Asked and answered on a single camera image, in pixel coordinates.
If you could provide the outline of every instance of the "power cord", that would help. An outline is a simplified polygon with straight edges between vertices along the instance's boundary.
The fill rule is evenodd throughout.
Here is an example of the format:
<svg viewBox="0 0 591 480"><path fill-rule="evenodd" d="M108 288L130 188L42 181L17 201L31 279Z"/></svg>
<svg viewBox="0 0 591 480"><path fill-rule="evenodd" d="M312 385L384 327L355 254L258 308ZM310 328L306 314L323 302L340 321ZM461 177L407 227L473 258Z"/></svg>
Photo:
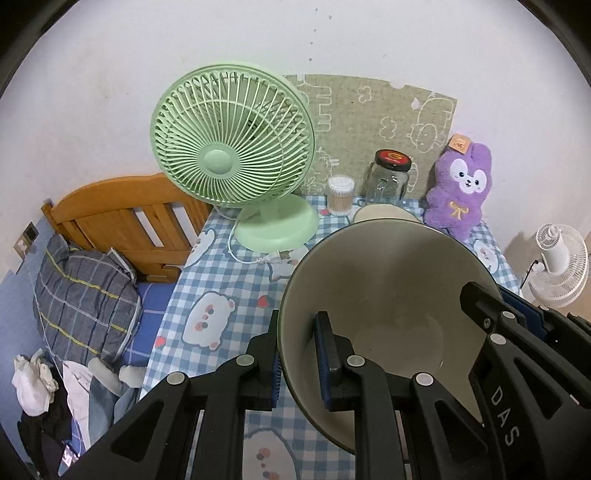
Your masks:
<svg viewBox="0 0 591 480"><path fill-rule="evenodd" d="M214 205L213 208L216 209L216 212L220 217L223 217L226 220L232 220L234 222L238 220L238 217L228 217L227 215L224 215L217 205Z"/></svg>
<svg viewBox="0 0 591 480"><path fill-rule="evenodd" d="M531 271L534 269L534 265L537 265L538 263L540 263L540 260L534 260L530 267L527 269L527 272L525 273L525 278L523 279L523 282L521 282L521 285L519 286L519 289L521 290L523 288L523 285L525 285L525 282L527 281L527 277L530 276Z"/></svg>
<svg viewBox="0 0 591 480"><path fill-rule="evenodd" d="M234 231L236 230L236 227L238 225L238 222L236 221L234 223L234 226L232 227L232 230L230 230L230 237L228 238L228 252L230 253L230 256L236 260L238 263L244 264L244 265L254 265L254 264L264 264L264 263L280 263L282 259L281 256L281 252L277 251L277 252L273 252L272 254L268 254L265 255L264 257L259 257L256 260L250 261L250 262L246 262L244 260L240 260L239 258L236 257L236 255L234 255L234 252L232 252L232 238L234 237Z"/></svg>

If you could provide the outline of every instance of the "green fan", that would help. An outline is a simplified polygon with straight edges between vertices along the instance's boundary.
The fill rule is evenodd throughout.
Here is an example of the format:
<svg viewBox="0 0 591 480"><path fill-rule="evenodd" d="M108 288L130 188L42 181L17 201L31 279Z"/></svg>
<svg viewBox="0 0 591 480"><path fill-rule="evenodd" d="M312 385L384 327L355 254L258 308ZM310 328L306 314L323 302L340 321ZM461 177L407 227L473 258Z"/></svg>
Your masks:
<svg viewBox="0 0 591 480"><path fill-rule="evenodd" d="M318 212L290 194L312 162L312 121L285 79L241 64L197 69L158 102L151 139L181 190L242 208L235 236L248 249L291 250L316 233Z"/></svg>

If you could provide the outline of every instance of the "blanket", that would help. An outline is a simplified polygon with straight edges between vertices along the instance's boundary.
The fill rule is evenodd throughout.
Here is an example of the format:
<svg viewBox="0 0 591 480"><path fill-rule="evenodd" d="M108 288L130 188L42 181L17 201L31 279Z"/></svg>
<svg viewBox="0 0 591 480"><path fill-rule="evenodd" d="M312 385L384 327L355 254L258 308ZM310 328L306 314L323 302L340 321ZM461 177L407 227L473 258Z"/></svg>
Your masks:
<svg viewBox="0 0 591 480"><path fill-rule="evenodd" d="M59 234L47 245L33 311L55 360L114 364L135 333L141 299L135 271L111 249L85 251Z"/></svg>

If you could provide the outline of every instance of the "bowl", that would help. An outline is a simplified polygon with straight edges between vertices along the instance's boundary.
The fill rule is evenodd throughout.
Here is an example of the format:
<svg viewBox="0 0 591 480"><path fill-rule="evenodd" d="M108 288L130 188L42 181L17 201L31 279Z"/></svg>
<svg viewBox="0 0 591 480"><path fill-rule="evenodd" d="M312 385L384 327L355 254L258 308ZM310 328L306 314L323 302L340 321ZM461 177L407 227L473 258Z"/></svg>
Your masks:
<svg viewBox="0 0 591 480"><path fill-rule="evenodd" d="M313 318L326 310L356 354L393 374L433 375L480 420L467 376L486 334L460 308L469 281L501 299L463 244L422 223L367 220L318 243L291 275L278 321L282 370L300 410L329 440L354 451L353 413L327 411L320 395Z"/></svg>
<svg viewBox="0 0 591 480"><path fill-rule="evenodd" d="M366 220L374 220L377 218L400 218L403 220L410 220L418 222L418 219L405 209L390 205L389 203L371 203L361 207L353 215L352 223L364 222Z"/></svg>

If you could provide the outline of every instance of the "red jar lid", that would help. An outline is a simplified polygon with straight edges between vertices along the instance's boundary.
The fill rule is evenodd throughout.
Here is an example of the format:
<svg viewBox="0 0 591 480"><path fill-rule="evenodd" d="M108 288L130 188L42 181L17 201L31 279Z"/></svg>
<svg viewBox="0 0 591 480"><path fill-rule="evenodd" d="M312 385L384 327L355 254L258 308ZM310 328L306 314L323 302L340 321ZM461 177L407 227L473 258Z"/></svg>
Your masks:
<svg viewBox="0 0 591 480"><path fill-rule="evenodd" d="M408 155L396 150L378 150L375 153L375 162L392 171L409 171L412 163Z"/></svg>

